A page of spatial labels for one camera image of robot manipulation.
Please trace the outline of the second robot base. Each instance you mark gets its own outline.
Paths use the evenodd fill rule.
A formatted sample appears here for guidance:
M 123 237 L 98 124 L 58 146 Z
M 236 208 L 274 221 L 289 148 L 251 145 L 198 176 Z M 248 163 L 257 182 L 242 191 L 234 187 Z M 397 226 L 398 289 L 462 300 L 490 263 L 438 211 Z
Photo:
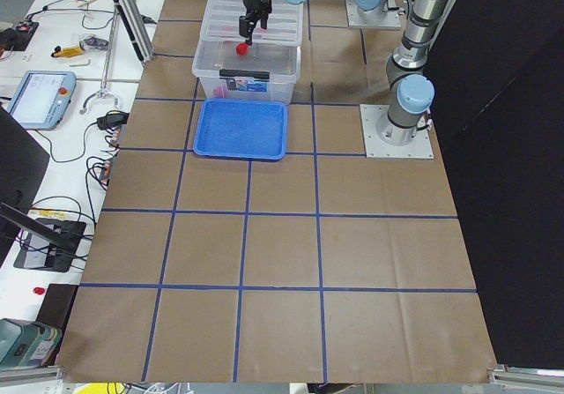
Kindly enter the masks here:
M 345 0 L 348 26 L 399 31 L 400 7 L 395 0 Z

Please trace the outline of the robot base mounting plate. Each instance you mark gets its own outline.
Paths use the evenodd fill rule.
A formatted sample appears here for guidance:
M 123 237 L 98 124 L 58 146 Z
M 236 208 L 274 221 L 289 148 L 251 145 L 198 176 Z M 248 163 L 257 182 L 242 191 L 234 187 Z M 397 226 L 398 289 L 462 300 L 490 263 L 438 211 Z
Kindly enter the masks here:
M 369 159 L 432 160 L 429 129 L 421 117 L 410 129 L 394 125 L 388 117 L 388 105 L 360 104 L 360 120 L 365 154 Z

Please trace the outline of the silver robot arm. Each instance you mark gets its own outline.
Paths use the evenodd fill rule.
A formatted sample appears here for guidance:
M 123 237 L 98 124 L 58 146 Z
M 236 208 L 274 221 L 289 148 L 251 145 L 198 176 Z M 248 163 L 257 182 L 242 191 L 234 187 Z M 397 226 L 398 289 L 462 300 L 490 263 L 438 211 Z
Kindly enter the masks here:
M 302 4 L 307 0 L 285 0 Z M 434 98 L 432 82 L 423 77 L 427 50 L 436 33 L 448 0 L 414 0 L 400 45 L 389 56 L 386 74 L 393 92 L 388 111 L 377 124 L 379 138 L 390 145 L 408 145 L 421 130 L 419 119 Z

